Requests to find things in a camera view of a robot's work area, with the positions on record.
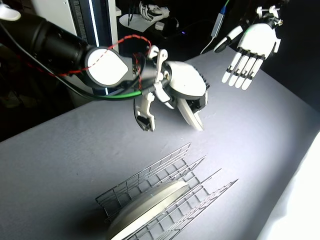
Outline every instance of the robotic arm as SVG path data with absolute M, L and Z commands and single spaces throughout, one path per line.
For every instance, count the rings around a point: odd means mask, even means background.
M 72 90 L 76 87 L 61 77 L 76 74 L 89 87 L 121 91 L 112 96 L 90 96 L 91 99 L 117 101 L 141 96 L 134 111 L 145 131 L 155 130 L 155 118 L 150 113 L 155 95 L 168 108 L 178 108 L 195 129 L 203 129 L 198 113 L 207 105 L 209 85 L 191 65 L 166 61 L 165 49 L 150 46 L 147 55 L 135 54 L 133 59 L 120 56 L 110 47 L 89 45 L 42 17 L 20 14 L 5 4 L 0 4 L 0 31 L 3 44 L 18 55 L 21 50 L 27 53 L 27 61 L 42 66 L 37 67 L 39 71 L 46 70 Z M 132 37 L 148 41 L 137 35 L 124 39 Z
M 263 61 L 271 53 L 278 52 L 281 40 L 277 38 L 275 28 L 283 24 L 279 18 L 279 10 L 275 6 L 269 9 L 258 7 L 258 21 L 249 27 L 249 22 L 237 26 L 216 45 L 214 51 L 219 53 L 246 30 L 237 46 L 237 53 L 222 78 L 223 83 L 229 81 L 229 86 L 248 89 Z

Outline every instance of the white plate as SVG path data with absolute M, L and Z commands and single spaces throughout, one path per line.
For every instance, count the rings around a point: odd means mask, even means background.
M 171 181 L 158 184 L 141 193 L 120 211 L 111 223 L 106 239 L 125 239 L 170 206 L 188 186 L 184 181 Z

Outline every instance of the table surface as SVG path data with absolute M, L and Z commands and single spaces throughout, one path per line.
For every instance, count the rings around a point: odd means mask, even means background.
M 227 48 L 188 61 L 211 85 L 203 132 L 158 102 L 151 109 L 156 130 L 143 132 L 132 101 L 104 101 L 0 143 L 0 238 L 104 239 L 95 197 L 192 142 L 187 162 L 207 156 L 200 179 L 222 168 L 216 186 L 239 180 L 176 239 L 256 239 L 318 133 L 320 115 L 263 71 L 246 91 L 221 83 L 234 55 Z

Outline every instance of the metal wire rack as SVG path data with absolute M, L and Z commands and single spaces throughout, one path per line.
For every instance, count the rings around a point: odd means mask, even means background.
M 205 180 L 199 181 L 193 170 L 205 159 L 205 156 L 188 165 L 184 157 L 190 145 L 191 143 L 188 143 L 180 147 L 95 199 L 104 209 L 106 221 L 111 223 L 131 199 L 156 184 L 173 180 L 182 180 L 189 184 L 188 190 L 183 196 L 126 239 L 169 240 L 174 238 L 237 181 L 232 181 L 215 192 L 209 193 L 204 185 L 221 169 Z

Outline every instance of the white light strip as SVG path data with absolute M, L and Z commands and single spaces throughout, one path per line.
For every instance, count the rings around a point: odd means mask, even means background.
M 89 7 L 90 7 L 91 20 L 92 20 L 92 25 L 93 25 L 95 44 L 97 47 L 99 47 L 98 32 L 97 32 L 97 27 L 96 27 L 96 19 L 95 19 L 95 14 L 94 14 L 94 7 L 92 5 L 92 0 L 89 0 Z

